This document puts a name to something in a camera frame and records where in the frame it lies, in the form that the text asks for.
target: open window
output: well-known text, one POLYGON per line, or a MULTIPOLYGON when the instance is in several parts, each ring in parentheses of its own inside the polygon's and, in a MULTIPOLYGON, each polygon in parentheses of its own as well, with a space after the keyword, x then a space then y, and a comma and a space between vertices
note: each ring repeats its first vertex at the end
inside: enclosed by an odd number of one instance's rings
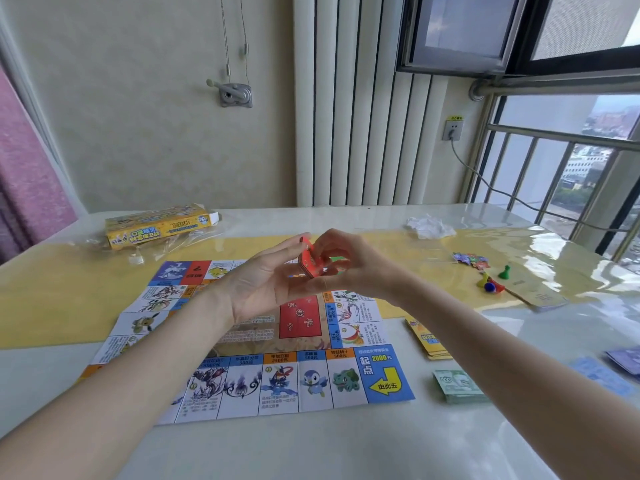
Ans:
POLYGON ((473 77, 640 69, 640 0, 405 0, 398 70, 473 77))

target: green pawn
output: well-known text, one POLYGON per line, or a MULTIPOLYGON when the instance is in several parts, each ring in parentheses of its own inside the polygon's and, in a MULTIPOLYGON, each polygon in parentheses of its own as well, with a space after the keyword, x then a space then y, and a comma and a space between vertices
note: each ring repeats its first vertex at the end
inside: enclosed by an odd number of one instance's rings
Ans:
POLYGON ((500 274, 498 274, 498 278, 501 278, 503 280, 508 280, 509 279, 509 270, 511 269, 511 266, 506 265, 504 267, 504 271, 501 272, 500 274))

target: board game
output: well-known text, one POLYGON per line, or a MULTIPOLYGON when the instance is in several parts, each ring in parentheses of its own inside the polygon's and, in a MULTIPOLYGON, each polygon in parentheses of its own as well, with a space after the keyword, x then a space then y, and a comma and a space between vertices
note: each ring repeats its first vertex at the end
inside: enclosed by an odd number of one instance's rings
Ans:
MULTIPOLYGON (((166 261, 78 380, 242 263, 166 261)), ((233 326, 185 380, 158 425, 414 399, 376 301, 347 290, 290 301, 233 326)))

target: crumpled tissue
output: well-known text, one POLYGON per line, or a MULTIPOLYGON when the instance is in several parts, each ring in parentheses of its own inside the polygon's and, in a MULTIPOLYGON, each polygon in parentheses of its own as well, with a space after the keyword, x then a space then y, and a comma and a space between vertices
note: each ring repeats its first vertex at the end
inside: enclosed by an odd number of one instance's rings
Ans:
POLYGON ((440 239, 441 237, 456 234, 453 227, 428 214, 423 215, 423 217, 411 217, 407 220, 406 225, 417 231, 418 239, 440 239))

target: curtain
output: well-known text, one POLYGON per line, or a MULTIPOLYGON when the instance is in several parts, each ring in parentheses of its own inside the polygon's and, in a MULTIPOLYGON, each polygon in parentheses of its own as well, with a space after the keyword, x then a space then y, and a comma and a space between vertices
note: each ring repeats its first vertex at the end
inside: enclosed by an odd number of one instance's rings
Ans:
POLYGON ((0 70, 0 264, 76 219, 31 120, 0 70))

